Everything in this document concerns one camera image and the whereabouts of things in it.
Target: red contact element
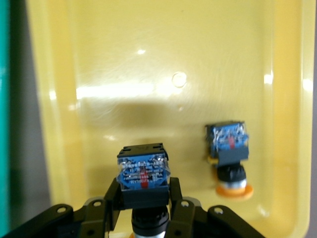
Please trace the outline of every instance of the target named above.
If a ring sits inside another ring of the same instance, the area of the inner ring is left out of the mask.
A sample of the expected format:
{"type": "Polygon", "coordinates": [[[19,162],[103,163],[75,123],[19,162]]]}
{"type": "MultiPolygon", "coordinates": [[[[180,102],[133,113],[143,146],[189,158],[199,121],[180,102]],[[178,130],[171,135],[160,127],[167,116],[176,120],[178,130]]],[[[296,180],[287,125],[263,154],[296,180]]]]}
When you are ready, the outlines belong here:
{"type": "Polygon", "coordinates": [[[149,177],[146,168],[141,168],[141,188],[149,187],[149,177]]]}
{"type": "Polygon", "coordinates": [[[228,140],[229,140],[230,149],[234,149],[235,143],[234,143],[233,136],[230,136],[228,140]]]}

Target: yellow tray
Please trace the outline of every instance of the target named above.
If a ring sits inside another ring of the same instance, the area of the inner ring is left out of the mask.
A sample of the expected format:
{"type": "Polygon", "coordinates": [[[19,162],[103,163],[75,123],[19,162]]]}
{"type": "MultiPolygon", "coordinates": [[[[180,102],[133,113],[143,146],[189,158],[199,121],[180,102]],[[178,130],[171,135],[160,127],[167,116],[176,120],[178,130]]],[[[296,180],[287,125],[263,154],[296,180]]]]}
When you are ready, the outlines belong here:
{"type": "MultiPolygon", "coordinates": [[[[266,237],[309,224],[314,0],[28,0],[53,204],[104,195],[123,146],[163,142],[184,196],[266,237]],[[207,123],[246,122],[251,199],[215,193],[207,123]]],[[[131,232],[130,211],[115,232],[131,232]]]]}

